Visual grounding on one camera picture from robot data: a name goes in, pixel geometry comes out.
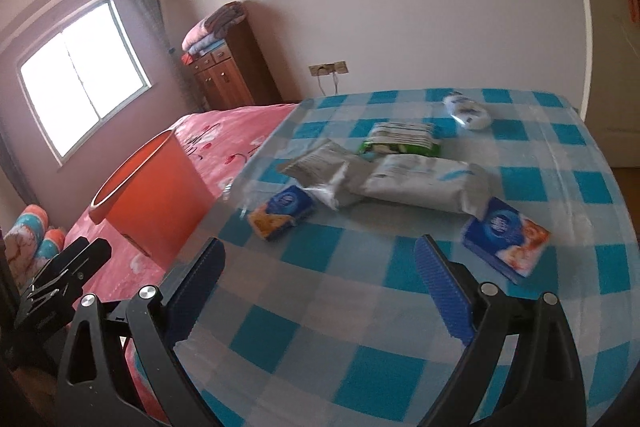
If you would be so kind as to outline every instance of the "wooden floor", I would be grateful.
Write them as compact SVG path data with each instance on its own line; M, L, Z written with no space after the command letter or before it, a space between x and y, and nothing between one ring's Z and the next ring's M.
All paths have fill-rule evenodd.
M620 185L636 234L640 234L640 169L613 169L613 175Z

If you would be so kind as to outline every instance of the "table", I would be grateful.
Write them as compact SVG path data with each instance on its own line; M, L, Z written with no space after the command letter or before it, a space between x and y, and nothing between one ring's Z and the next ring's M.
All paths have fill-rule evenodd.
M392 90L303 101L236 178L180 253L215 235L226 268L176 353L226 427L415 426L463 346L447 333L414 266L430 233L450 260L508 295L552 291L572 328L592 424L640 359L636 234L620 190L568 102L546 92L462 89L494 123L470 132L440 102L450 89ZM356 150L377 121L431 121L442 156L475 162L492 194L552 232L516 286L462 247L466 217L384 201L323 207L274 243L244 219L290 184L275 166L329 137ZM492 410L515 339L505 344L477 418Z

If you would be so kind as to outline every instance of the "window frame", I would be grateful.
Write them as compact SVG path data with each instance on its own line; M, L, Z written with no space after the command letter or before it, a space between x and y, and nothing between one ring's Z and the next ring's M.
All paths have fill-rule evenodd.
M70 26L71 24L76 22L78 19L82 18L84 15L87 15L89 12L102 6L103 4L106 4L109 7L109 11L111 13L113 23L115 24L118 34L120 36L120 39L124 44L127 54L129 55L131 64L133 64L133 67L136 70L136 73L138 74L140 81L142 82L142 86L140 87L140 89L136 90L134 93L129 95L125 100L120 102L105 116L100 117L100 114L98 113L98 111L94 106L94 102L91 100L88 93L84 90L84 84L82 83L82 80L78 77L78 81L82 86L82 90L84 90L84 93L87 99L89 100L89 103L91 104L92 109L95 111L98 121L86 133L82 135L82 137L73 145L73 147L71 147L71 149L69 149L65 154L61 155L56 149L56 146L53 144L52 140L50 139L49 134L47 133L46 128L42 124L42 121L40 120L40 116L38 115L38 112L36 111L36 108L34 107L33 102L31 101L31 96L29 94L27 86L22 77L22 67L31 57L33 57L34 54L36 54L37 51L39 51L41 47L43 47L44 44L49 42L58 33L62 32L67 26ZM140 60L138 59L136 52L133 49L133 46L129 40L129 36L127 35L124 29L124 26L122 24L122 19L120 18L120 15L116 9L116 5L113 0L92 0L89 3L85 4L84 6L80 7L75 12L59 20L59 22L57 22L52 26L50 31L47 31L44 35L42 35L39 39L37 39L33 43L33 45L29 47L26 53L20 58L20 60L18 60L17 70L18 70L17 71L18 79L20 80L20 89L22 89L22 93L27 101L27 105L29 106L31 114L33 115L33 118L36 121L36 124L40 130L40 133L42 133L42 136L45 139L47 146L51 150L53 156L55 157L60 167L62 167L69 160L69 158L71 158L71 156L74 153L76 153L78 149L80 149L80 147L82 147L82 145L85 142L87 142L87 140L89 140L98 131L98 129L100 129L100 127L102 127L105 123L111 120L111 118L113 118L117 113L119 113L127 105L129 105L129 103L133 102L137 97L139 97L141 94L148 91L152 87L151 82L146 76L145 70L143 70L142 65L140 64Z

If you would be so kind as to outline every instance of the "window pane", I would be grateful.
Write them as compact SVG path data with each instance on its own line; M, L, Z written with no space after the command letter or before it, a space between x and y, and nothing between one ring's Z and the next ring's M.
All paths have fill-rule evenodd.
M97 122L61 34L41 47L22 69L22 79L49 139L63 156Z
M143 87L107 4L70 24L62 35L100 117Z

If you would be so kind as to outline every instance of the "wooden cabinet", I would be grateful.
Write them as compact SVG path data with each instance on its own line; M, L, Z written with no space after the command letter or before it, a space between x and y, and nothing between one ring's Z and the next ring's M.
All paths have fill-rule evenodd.
M229 28L225 43L190 68L212 109L282 103L247 20Z

